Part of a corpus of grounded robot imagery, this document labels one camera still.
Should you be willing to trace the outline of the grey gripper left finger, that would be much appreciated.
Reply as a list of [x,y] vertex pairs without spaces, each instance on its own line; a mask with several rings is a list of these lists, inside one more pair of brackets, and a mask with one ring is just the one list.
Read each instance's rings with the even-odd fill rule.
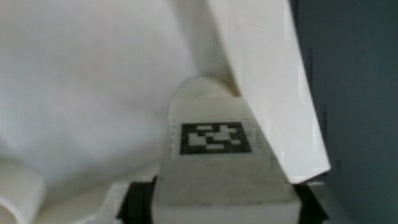
[[156,180],[119,182],[112,185],[94,224],[153,224],[151,202]]

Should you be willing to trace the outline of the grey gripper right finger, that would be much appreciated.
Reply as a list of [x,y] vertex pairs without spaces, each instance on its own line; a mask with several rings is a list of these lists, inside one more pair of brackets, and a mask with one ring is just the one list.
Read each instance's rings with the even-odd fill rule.
[[325,183],[313,181],[295,184],[293,187],[302,203],[298,224],[345,224],[345,216]]

